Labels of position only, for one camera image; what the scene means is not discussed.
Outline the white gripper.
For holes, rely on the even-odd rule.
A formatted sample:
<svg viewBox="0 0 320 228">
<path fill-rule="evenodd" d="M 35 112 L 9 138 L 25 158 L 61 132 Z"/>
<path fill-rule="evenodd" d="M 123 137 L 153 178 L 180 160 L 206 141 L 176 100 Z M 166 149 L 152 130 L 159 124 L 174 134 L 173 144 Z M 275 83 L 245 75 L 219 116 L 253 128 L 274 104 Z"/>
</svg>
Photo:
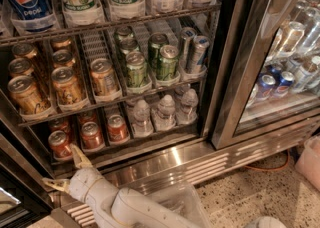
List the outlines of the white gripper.
<svg viewBox="0 0 320 228">
<path fill-rule="evenodd" d="M 118 188 L 108 182 L 99 171 L 92 168 L 91 161 L 77 145 L 71 144 L 70 147 L 75 167 L 80 170 L 70 181 L 43 178 L 43 183 L 55 190 L 69 192 L 74 199 L 87 204 L 93 211 L 99 228 L 120 228 L 120 224 L 111 214 Z"/>
</svg>

